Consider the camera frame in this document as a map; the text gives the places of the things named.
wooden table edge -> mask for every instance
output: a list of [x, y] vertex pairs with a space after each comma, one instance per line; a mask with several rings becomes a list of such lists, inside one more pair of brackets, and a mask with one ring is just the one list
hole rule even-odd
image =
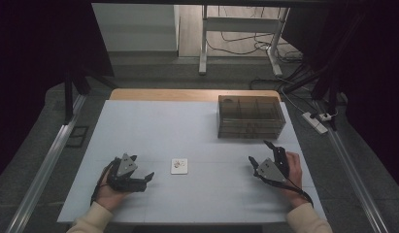
[[273, 96], [281, 101], [275, 90], [227, 90], [227, 89], [147, 89], [117, 88], [110, 100], [146, 101], [217, 101], [219, 95]]

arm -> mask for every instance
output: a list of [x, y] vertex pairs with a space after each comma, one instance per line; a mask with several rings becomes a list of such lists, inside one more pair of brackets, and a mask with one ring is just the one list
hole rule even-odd
[[102, 233], [112, 218], [112, 211], [122, 202], [129, 192], [117, 192], [106, 185], [106, 176], [100, 185], [96, 201], [84, 216], [76, 218], [68, 233], [92, 232]]
[[[301, 187], [302, 169], [299, 154], [287, 152], [286, 157], [289, 164], [289, 180], [293, 181], [294, 185]], [[287, 181], [287, 184], [293, 186], [290, 181]], [[286, 218], [293, 231], [297, 233], [332, 232], [329, 223], [317, 215], [311, 203], [309, 203], [303, 196], [287, 189], [282, 189], [282, 193], [293, 207], [293, 210]]]

small white object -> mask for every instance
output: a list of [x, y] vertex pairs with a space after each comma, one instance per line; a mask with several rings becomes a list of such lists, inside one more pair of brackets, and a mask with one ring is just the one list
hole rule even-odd
[[302, 117], [319, 133], [324, 134], [327, 132], [327, 128], [323, 126], [316, 118], [311, 118], [311, 113], [305, 112]]
[[319, 115], [319, 117], [320, 117], [320, 120], [322, 120], [322, 121], [328, 121], [328, 120], [332, 119], [332, 116], [329, 114], [322, 114], [322, 115]]
[[173, 158], [171, 164], [171, 174], [187, 174], [187, 158]]

table leg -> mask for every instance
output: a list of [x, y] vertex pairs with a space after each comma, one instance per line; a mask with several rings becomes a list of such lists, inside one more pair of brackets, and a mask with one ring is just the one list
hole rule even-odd
[[72, 79], [71, 74], [65, 72], [65, 122], [68, 125], [73, 117], [73, 93], [72, 93]]
[[207, 45], [206, 45], [206, 34], [207, 34], [207, 23], [208, 23], [208, 6], [202, 7], [202, 45], [199, 60], [199, 75], [206, 75], [206, 60], [207, 60]]
[[277, 27], [277, 30], [275, 32], [274, 38], [272, 40], [272, 45], [268, 48], [269, 60], [271, 61], [272, 69], [273, 69], [274, 74], [275, 74], [276, 77], [282, 77], [283, 76], [281, 67], [279, 66], [278, 60], [275, 57], [275, 51], [278, 49], [277, 48], [278, 41], [279, 41], [279, 38], [282, 35], [283, 26], [284, 26], [284, 23], [286, 22], [286, 17], [287, 17], [287, 12], [288, 11], [289, 11], [289, 8], [284, 8], [283, 9], [283, 11], [282, 11], [282, 13], [280, 15], [280, 18], [278, 20], [278, 27]]

white wall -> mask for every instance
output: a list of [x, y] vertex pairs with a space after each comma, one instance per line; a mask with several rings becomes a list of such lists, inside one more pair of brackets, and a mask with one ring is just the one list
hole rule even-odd
[[92, 6], [108, 51], [178, 49], [178, 6], [104, 3]]

